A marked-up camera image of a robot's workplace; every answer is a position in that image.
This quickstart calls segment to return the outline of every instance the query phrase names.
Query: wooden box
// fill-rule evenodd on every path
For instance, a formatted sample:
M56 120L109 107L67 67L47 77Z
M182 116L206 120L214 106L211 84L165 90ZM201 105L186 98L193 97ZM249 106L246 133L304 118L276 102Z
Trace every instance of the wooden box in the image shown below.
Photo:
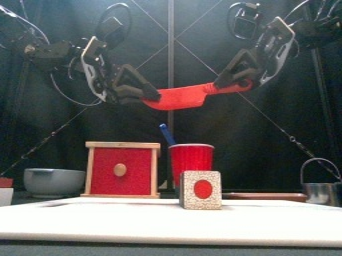
M86 191L82 196L159 198L159 143L87 142Z

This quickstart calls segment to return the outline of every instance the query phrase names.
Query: wooden knob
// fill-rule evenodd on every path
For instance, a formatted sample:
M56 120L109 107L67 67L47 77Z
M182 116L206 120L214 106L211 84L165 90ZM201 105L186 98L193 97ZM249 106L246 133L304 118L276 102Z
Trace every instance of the wooden knob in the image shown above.
M114 174L118 176L118 177L122 177L127 172L127 167L125 164L117 164L114 166Z

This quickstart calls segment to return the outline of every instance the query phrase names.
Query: black curtain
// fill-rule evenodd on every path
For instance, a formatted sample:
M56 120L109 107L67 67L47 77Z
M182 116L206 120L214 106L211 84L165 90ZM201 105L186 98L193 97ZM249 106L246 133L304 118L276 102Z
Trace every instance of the black curtain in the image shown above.
M51 43L62 40L78 43L94 35L99 17L115 3L127 3L134 23L131 33L110 53L121 65L138 68L157 88L167 88L169 80L169 1L167 0L27 0L28 18L47 34ZM276 16L285 17L298 1L258 1L262 23ZM253 47L253 41L239 40L227 29L227 10L235 1L175 1L174 11L174 86L182 87L214 81L217 74L241 48ZM0 4L23 14L19 3L2 0ZM127 24L127 13L113 15ZM174 136L178 143L199 142L215 146L214 168L222 173L223 189L231 191L298 191L300 170L308 155L290 141L294 136L318 157L338 161L334 143L340 116L338 102L341 72L338 44L324 52L325 76L334 92L324 95L325 84L318 80L322 69L312 51L304 51L288 60L280 76L265 87L239 94L210 96L203 107L179 110L174 115ZM51 77L27 62L11 45L2 54L2 170L86 107L70 102L58 92ZM54 71L60 90L75 101L91 103L94 95L84 78L71 80L66 69ZM336 113L334 125L329 113ZM87 169L86 141L158 142L159 184L167 179L169 151L159 131L167 122L167 112L143 104L113 105L102 103L87 107L82 115L58 133L30 158L7 173L23 189L23 170L27 167ZM310 181L332 181L322 168L308 173Z

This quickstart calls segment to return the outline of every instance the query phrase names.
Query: white table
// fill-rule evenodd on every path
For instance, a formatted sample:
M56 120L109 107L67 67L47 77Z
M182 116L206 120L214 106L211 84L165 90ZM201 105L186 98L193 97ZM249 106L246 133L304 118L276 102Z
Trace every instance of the white table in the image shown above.
M342 249L342 209L290 201L223 200L199 211L177 199L80 197L2 207L0 216L3 241Z

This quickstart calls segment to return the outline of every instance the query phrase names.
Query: red cup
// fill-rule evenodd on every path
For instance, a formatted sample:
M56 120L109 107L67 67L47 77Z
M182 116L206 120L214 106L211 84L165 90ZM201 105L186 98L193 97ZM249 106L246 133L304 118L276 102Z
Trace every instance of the red cup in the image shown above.
M185 171L211 171L214 146L209 144L175 144L170 148L175 186L179 187Z

